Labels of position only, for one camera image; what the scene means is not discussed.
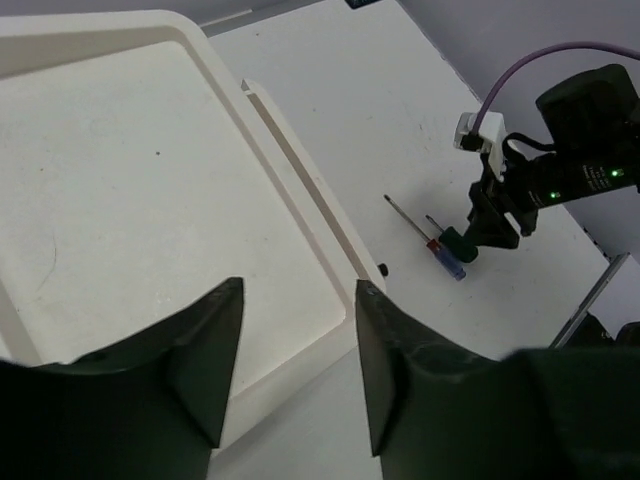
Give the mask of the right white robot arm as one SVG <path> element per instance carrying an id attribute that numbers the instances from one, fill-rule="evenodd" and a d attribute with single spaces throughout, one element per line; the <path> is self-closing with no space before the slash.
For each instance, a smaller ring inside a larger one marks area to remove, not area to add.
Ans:
<path id="1" fill-rule="evenodd" d="M 508 133 L 499 114 L 465 113 L 454 144 L 483 165 L 469 190 L 463 237 L 475 246 L 515 249 L 537 226 L 540 210 L 639 183 L 639 95 L 619 64 L 581 72 L 536 101 L 552 141 Z"/>

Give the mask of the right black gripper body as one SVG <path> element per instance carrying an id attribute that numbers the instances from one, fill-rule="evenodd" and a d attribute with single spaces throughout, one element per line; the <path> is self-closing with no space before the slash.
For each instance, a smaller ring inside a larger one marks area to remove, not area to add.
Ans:
<path id="1" fill-rule="evenodd" d="M 477 247 L 515 250 L 521 237 L 536 230 L 538 211 L 524 212 L 516 206 L 489 166 L 489 155 L 481 154 L 480 160 L 481 177 L 469 189 L 467 241 Z"/>

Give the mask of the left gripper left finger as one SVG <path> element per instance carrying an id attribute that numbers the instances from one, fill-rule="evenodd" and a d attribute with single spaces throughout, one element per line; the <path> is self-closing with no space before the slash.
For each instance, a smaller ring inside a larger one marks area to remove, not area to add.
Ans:
<path id="1" fill-rule="evenodd" d="M 72 363 L 1 364 L 5 479 L 203 479 L 220 446 L 244 282 Z"/>

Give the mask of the green handled screwdriver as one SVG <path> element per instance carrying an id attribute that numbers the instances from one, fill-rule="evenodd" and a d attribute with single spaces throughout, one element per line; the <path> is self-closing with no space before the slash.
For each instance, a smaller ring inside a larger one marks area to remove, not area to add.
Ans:
<path id="1" fill-rule="evenodd" d="M 426 220 L 438 231 L 438 240 L 462 263 L 470 264 L 479 255 L 478 248 L 466 240 L 454 227 L 443 228 L 432 216 L 425 215 Z"/>

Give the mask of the blue red screwdriver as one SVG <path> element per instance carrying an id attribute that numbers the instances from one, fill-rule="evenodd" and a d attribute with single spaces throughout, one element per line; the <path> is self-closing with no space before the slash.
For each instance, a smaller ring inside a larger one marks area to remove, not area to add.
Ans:
<path id="1" fill-rule="evenodd" d="M 462 263 L 454 256 L 450 250 L 435 238 L 427 235 L 410 217 L 409 215 L 388 195 L 383 195 L 384 200 L 400 215 L 400 217 L 409 224 L 409 226 L 421 237 L 426 248 L 431 252 L 437 262 L 453 277 L 456 281 L 461 281 L 466 277 Z"/>

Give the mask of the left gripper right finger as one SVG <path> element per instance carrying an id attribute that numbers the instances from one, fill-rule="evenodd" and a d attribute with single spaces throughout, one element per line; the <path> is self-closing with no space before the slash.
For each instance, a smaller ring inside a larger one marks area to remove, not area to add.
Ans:
<path id="1" fill-rule="evenodd" d="M 639 326 L 610 345 L 471 352 L 356 286 L 372 453 L 387 479 L 635 479 Z"/>

